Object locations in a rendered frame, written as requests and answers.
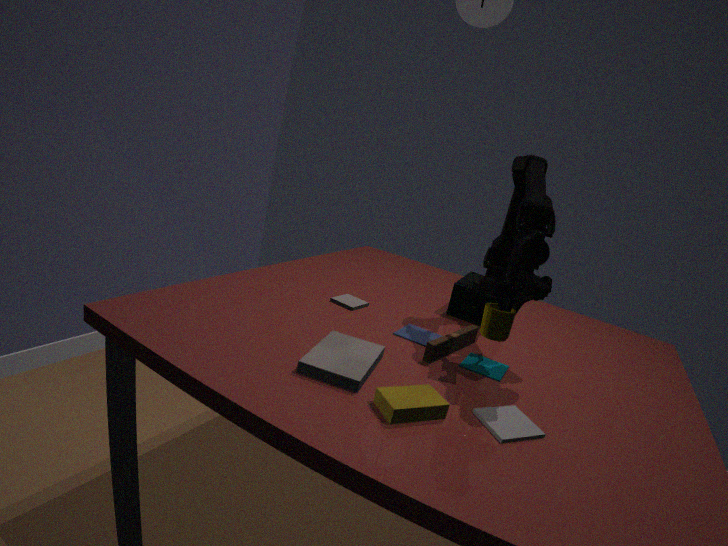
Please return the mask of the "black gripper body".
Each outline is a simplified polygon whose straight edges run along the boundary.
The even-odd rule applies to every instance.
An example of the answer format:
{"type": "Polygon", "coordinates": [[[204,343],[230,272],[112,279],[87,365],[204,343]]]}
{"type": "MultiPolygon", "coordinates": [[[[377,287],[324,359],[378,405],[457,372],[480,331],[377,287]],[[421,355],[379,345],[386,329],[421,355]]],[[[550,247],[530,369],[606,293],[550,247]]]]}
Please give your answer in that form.
{"type": "Polygon", "coordinates": [[[531,266],[527,264],[525,260],[513,254],[511,254],[511,257],[507,257],[506,261],[509,262],[507,274],[501,276],[501,279],[505,282],[497,279],[496,277],[483,277],[480,280],[478,289],[487,294],[494,295],[495,297],[516,297],[517,294],[529,296],[521,288],[521,286],[520,289],[516,289],[513,288],[513,285],[519,271],[522,270],[523,267],[527,267],[528,273],[533,273],[534,269],[538,270],[539,266],[531,266]]]}

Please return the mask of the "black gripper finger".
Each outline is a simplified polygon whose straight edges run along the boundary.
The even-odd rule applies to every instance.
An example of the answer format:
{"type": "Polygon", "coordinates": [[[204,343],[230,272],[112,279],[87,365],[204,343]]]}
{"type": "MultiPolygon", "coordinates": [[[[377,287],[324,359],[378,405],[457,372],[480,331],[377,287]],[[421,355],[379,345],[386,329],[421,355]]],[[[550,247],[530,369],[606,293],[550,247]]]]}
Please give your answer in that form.
{"type": "MultiPolygon", "coordinates": [[[[514,310],[516,311],[516,313],[517,313],[517,312],[518,312],[518,311],[520,310],[520,308],[521,308],[521,307],[522,307],[522,306],[523,306],[523,305],[524,305],[524,304],[525,304],[526,302],[528,302],[528,301],[530,301],[530,300],[533,300],[532,298],[530,298],[530,296],[522,296],[522,295],[520,295],[520,294],[517,294],[517,296],[516,296],[516,297],[520,299],[520,300],[516,301],[516,303],[514,303],[514,305],[513,305],[513,309],[514,309],[514,310]]],[[[515,314],[516,314],[516,313],[515,313],[515,314]]]]}
{"type": "Polygon", "coordinates": [[[504,311],[504,312],[511,312],[514,303],[516,303],[516,301],[520,300],[517,297],[496,297],[496,298],[497,298],[499,310],[504,311]]]}

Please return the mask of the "olive yellow cup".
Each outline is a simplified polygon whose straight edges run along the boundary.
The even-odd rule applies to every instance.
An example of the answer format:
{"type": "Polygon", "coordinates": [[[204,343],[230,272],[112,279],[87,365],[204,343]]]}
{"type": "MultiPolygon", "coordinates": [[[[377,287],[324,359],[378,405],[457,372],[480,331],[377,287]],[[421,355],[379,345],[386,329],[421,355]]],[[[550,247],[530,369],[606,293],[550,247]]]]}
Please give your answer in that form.
{"type": "Polygon", "coordinates": [[[480,327],[482,336],[497,342],[509,339],[515,313],[513,308],[504,312],[499,310],[498,303],[486,303],[480,327]]]}

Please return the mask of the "yellow rectangular block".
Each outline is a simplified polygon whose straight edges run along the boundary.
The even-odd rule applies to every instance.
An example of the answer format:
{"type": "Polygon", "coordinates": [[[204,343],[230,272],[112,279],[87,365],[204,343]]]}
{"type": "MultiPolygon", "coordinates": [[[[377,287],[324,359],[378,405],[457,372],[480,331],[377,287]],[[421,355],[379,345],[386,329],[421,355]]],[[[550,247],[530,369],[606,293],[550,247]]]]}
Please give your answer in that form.
{"type": "Polygon", "coordinates": [[[390,425],[446,419],[450,406],[430,384],[380,387],[373,402],[390,425]]]}

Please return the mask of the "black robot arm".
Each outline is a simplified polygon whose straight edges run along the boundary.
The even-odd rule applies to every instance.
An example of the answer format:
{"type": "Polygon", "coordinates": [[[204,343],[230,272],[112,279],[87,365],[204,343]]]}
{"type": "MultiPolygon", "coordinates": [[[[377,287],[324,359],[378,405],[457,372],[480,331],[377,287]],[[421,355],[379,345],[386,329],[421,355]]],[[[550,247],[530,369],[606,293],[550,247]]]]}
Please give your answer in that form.
{"type": "MultiPolygon", "coordinates": [[[[506,275],[508,270],[506,258],[511,254],[531,266],[547,262],[550,253],[544,239],[545,236],[553,237],[556,217],[552,200],[546,195],[546,162],[545,158],[531,154],[514,159],[513,195],[502,232],[484,256],[483,268],[487,268],[484,277],[502,280],[501,276],[506,275]]],[[[513,288],[520,289],[520,286],[534,301],[544,300],[551,292],[552,279],[549,276],[540,278],[523,267],[513,288]]]]}

